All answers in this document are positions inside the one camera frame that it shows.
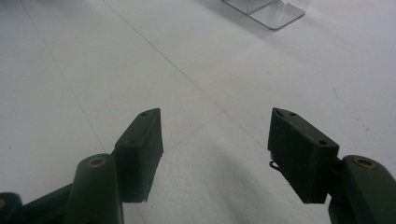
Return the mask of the clear plastic pen organizer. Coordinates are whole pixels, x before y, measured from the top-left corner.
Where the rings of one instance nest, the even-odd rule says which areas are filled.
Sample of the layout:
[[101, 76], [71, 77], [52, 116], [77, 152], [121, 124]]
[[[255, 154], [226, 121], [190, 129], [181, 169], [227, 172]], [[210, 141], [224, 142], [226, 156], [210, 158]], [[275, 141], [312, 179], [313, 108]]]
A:
[[221, 0], [258, 24], [277, 31], [299, 20], [312, 0]]

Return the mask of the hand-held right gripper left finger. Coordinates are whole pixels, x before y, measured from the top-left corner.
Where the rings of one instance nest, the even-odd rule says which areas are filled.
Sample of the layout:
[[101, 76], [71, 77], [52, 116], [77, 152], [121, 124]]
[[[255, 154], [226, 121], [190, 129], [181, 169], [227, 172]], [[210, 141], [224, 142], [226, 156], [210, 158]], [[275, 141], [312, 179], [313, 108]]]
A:
[[141, 112], [116, 142], [112, 155], [122, 201], [145, 202], [163, 155], [161, 109]]

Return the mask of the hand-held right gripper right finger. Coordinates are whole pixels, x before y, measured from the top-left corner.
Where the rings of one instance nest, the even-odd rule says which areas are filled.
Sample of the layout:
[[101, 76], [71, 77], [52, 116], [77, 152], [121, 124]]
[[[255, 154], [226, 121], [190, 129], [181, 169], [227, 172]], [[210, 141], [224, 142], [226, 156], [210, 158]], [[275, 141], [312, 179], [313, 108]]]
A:
[[298, 114], [274, 107], [267, 146], [303, 203], [325, 203], [338, 144]]

